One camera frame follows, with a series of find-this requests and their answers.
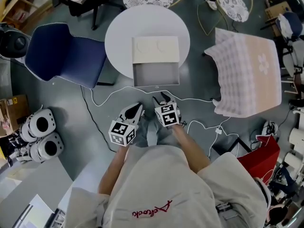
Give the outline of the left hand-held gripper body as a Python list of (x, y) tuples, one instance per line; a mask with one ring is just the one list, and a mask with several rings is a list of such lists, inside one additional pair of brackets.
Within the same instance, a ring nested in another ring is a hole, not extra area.
[(136, 137), (138, 122), (143, 112), (142, 103), (135, 103), (122, 109), (108, 131), (111, 143), (124, 147), (131, 144)]

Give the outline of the white cardboard box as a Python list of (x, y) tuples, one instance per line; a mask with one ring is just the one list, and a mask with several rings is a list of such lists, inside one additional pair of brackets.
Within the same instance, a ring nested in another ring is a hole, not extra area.
[(180, 61), (177, 36), (147, 36), (132, 38), (133, 64), (178, 63)]

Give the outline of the person's right forearm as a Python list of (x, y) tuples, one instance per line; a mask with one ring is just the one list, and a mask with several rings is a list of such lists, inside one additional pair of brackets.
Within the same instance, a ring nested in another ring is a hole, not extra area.
[(190, 169), (198, 173), (211, 164), (200, 146), (185, 132), (184, 128), (175, 124), (172, 126), (173, 134), (176, 137), (182, 151), (185, 154)]

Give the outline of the person's grey jeans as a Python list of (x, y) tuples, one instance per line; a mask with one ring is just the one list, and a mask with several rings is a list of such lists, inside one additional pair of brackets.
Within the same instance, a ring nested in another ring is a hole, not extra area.
[(180, 144), (174, 136), (171, 127), (163, 127), (156, 117), (152, 119), (141, 117), (132, 145), (145, 148), (149, 146), (149, 140), (153, 140), (156, 145), (169, 145), (180, 148)]

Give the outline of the person's beige shirt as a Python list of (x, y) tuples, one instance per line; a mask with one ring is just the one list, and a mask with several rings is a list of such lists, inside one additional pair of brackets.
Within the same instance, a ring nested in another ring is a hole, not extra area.
[(132, 146), (112, 194), (71, 190), (64, 228), (263, 228), (266, 213), (233, 154), (193, 172), (177, 147)]

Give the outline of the round white side table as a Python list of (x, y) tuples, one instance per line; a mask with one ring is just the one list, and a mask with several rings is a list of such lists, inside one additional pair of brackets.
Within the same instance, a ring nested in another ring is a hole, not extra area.
[(190, 34), (184, 21), (172, 10), (158, 5), (140, 5), (121, 12), (109, 25), (104, 43), (112, 66), (133, 78), (132, 38), (144, 36), (177, 36), (179, 66), (190, 50)]

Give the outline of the pink checked tablecloth table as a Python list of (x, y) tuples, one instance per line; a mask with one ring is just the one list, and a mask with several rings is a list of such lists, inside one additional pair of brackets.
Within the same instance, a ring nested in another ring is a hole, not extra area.
[(273, 40), (215, 29), (215, 45), (205, 49), (218, 70), (221, 99), (216, 114), (247, 118), (282, 102), (281, 72)]

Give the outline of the brown cardboard box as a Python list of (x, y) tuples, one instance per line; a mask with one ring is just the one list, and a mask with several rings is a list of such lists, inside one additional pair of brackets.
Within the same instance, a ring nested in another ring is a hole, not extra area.
[(17, 95), (0, 100), (0, 138), (19, 129), (30, 115), (26, 95)]

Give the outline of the white paper sheet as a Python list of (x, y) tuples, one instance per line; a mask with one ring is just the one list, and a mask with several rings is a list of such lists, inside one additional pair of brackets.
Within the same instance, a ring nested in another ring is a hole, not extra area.
[(30, 205), (32, 205), (32, 208), (28, 214), (29, 221), (37, 228), (43, 228), (51, 214), (53, 214), (53, 210), (38, 194), (31, 200)]

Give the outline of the black mesh office chair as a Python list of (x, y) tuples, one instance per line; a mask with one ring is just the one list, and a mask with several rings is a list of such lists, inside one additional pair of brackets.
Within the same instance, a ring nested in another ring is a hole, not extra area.
[(53, 7), (57, 7), (60, 4), (68, 6), (71, 16), (80, 17), (82, 14), (93, 11), (93, 21), (92, 21), (92, 30), (98, 28), (96, 24), (97, 12), (100, 6), (108, 5), (112, 7), (117, 7), (120, 11), (124, 11), (125, 7), (121, 4), (112, 2), (112, 0), (84, 0), (84, 2), (76, 2), (72, 0), (52, 0)]

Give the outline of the white plastic chair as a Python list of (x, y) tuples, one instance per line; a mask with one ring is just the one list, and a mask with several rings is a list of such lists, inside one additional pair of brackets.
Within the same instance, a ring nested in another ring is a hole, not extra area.
[(304, 131), (293, 128), (289, 135), (289, 143), (294, 147), (286, 154), (284, 161), (300, 173), (304, 167)]

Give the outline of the black hard-shell backpack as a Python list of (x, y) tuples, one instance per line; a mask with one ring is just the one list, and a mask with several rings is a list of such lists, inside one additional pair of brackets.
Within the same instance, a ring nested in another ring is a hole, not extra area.
[(7, 58), (21, 58), (26, 55), (30, 36), (6, 22), (0, 23), (0, 55)]

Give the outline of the grey petal chair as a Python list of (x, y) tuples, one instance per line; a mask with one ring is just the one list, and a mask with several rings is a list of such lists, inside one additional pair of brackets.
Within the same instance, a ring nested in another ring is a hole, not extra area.
[(293, 42), (283, 49), (283, 65), (291, 77), (302, 74), (304, 69), (304, 40)]

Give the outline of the tall cardboard box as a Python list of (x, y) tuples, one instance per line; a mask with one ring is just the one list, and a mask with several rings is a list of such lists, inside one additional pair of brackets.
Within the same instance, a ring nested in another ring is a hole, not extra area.
[(279, 14), (284, 14), (285, 12), (292, 12), (289, 4), (286, 1), (265, 9), (265, 14), (266, 14), (265, 23), (266, 24), (269, 23), (272, 19), (277, 18)]

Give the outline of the wooden desk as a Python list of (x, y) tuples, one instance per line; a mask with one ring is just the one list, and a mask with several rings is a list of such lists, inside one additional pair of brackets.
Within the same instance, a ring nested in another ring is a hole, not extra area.
[(0, 23), (19, 27), (48, 0), (0, 0)]

